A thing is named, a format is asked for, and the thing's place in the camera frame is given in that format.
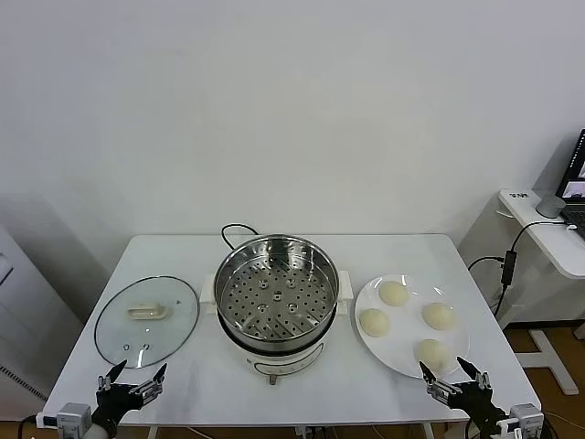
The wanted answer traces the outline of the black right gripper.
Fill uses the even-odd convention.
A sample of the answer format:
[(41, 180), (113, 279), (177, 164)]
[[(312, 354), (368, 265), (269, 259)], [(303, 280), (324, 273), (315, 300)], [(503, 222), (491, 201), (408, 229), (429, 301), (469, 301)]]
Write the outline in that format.
[(451, 409), (463, 410), (480, 430), (481, 438), (500, 434), (499, 421), (507, 418), (505, 412), (492, 403), (493, 389), (487, 372), (481, 372), (470, 361), (458, 357), (462, 370), (474, 382), (446, 383), (438, 380), (433, 372), (419, 362), (426, 391), (434, 400), (449, 400)]

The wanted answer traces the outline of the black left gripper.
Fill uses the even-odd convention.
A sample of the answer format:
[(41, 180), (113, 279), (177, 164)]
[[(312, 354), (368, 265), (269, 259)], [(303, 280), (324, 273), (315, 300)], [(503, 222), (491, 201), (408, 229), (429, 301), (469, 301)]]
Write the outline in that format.
[(116, 429), (129, 411), (141, 410), (163, 392), (167, 364), (150, 379), (139, 385), (113, 384), (126, 366), (127, 360), (114, 365), (104, 376), (98, 377), (96, 392), (98, 407), (91, 416), (93, 424), (103, 429)]

